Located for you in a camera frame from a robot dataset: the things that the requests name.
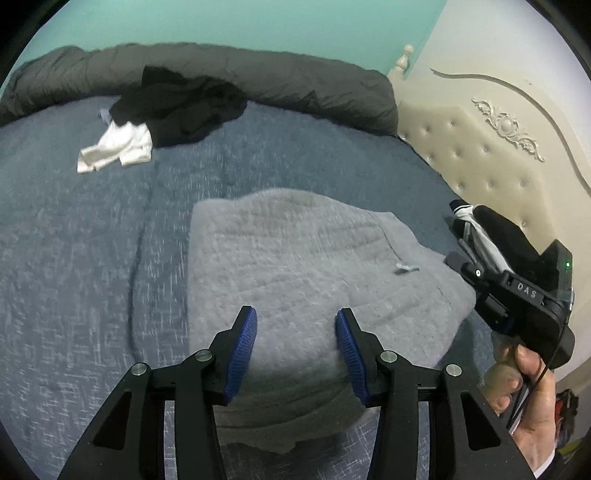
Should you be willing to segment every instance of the finger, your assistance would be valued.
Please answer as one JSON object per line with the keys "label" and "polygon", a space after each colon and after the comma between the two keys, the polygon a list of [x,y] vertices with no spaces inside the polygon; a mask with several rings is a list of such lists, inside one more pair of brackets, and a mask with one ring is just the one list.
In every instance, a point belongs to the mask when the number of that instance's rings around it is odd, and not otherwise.
{"label": "finger", "polygon": [[[515,349],[515,361],[519,370],[529,377],[532,382],[536,382],[545,369],[545,363],[541,357],[523,345],[518,345]],[[554,374],[550,370],[540,380],[537,390],[556,391]]]}
{"label": "finger", "polygon": [[507,342],[498,342],[493,349],[495,362],[504,362],[511,354],[511,345]]}
{"label": "finger", "polygon": [[511,402],[510,394],[519,389],[521,374],[509,364],[495,364],[484,377],[480,391],[497,413],[503,413]]}

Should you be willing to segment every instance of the white cloth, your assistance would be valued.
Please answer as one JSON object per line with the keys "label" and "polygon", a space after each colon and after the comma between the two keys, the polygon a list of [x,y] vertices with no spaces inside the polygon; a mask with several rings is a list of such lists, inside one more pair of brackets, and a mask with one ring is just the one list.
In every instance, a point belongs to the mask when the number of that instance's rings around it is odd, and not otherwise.
{"label": "white cloth", "polygon": [[78,173],[100,170],[119,159],[121,165],[144,163],[152,158],[152,136],[146,124],[127,122],[118,127],[111,122],[96,145],[83,148],[78,155]]}
{"label": "white cloth", "polygon": [[475,206],[476,205],[461,206],[454,210],[454,214],[457,218],[468,222],[472,226],[472,231],[474,232],[472,235],[472,240],[474,242],[474,249],[476,250],[478,256],[483,260],[492,261],[499,272],[508,270],[513,273],[513,269],[509,266],[507,260],[505,260],[505,257],[503,257],[500,250],[492,242],[485,230],[474,218],[473,210]]}

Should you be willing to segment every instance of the headboard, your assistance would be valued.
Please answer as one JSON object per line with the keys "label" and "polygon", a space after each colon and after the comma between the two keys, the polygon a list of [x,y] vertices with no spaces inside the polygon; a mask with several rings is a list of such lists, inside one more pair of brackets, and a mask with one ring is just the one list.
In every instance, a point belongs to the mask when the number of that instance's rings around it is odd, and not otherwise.
{"label": "headboard", "polygon": [[[429,74],[390,71],[398,135],[465,201],[519,225],[543,251],[558,238],[573,253],[576,302],[570,326],[591,327],[591,164],[566,117],[527,76],[501,65],[442,60]],[[591,356],[578,342],[564,376]]]}

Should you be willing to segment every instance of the bedpost finial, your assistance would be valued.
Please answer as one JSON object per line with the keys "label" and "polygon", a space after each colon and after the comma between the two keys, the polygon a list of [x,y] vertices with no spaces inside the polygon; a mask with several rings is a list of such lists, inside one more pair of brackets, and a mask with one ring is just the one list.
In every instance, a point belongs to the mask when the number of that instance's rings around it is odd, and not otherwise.
{"label": "bedpost finial", "polygon": [[402,51],[402,56],[396,62],[395,70],[399,73],[404,73],[408,68],[408,59],[414,53],[414,47],[412,45],[406,45]]}

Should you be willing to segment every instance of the black clothing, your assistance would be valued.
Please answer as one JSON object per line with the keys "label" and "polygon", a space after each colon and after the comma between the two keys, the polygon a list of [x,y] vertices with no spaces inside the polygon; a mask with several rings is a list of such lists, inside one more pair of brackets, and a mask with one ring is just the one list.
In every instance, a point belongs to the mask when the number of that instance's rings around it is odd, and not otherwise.
{"label": "black clothing", "polygon": [[141,87],[124,93],[110,113],[119,126],[147,124],[154,147],[170,147],[205,138],[245,108],[246,96],[231,83],[147,66]]}

